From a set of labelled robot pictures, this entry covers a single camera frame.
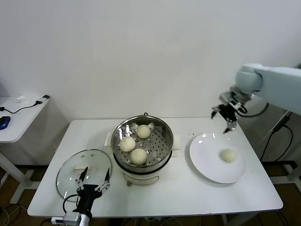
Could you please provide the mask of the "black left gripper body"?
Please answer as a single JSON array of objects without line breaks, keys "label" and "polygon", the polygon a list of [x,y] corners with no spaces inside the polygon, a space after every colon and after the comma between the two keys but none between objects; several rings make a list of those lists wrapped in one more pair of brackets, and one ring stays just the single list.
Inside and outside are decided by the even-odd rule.
[{"label": "black left gripper body", "polygon": [[97,185],[90,184],[85,184],[77,188],[76,191],[79,196],[79,202],[73,212],[91,212],[94,200],[100,198],[103,194]]}]

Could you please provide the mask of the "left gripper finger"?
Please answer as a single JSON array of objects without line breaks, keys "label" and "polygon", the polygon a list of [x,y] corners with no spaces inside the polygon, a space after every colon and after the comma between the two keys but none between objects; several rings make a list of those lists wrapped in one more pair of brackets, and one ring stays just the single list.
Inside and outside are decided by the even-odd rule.
[{"label": "left gripper finger", "polygon": [[110,168],[108,168],[104,182],[99,185],[97,188],[95,188],[98,192],[105,192],[110,187]]},{"label": "left gripper finger", "polygon": [[80,177],[78,179],[76,179],[77,190],[83,190],[84,189],[83,181],[86,178],[87,172],[88,172],[88,167],[86,167],[84,169],[84,171],[80,174]]}]

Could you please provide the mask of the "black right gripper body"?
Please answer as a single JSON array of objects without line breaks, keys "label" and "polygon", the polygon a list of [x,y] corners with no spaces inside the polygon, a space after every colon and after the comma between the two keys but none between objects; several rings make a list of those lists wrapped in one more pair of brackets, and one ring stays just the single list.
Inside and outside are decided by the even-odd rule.
[{"label": "black right gripper body", "polygon": [[219,114],[226,121],[237,121],[236,110],[231,105],[219,105]]}]

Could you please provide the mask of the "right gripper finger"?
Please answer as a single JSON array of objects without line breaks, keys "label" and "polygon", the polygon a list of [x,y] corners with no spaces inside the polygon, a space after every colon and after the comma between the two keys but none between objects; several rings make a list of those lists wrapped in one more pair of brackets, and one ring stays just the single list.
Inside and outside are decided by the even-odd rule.
[{"label": "right gripper finger", "polygon": [[236,128],[237,122],[232,120],[226,120],[226,129],[223,131],[223,134],[234,131]]},{"label": "right gripper finger", "polygon": [[216,116],[216,114],[220,112],[220,110],[221,109],[219,105],[212,107],[211,119],[213,119]]}]

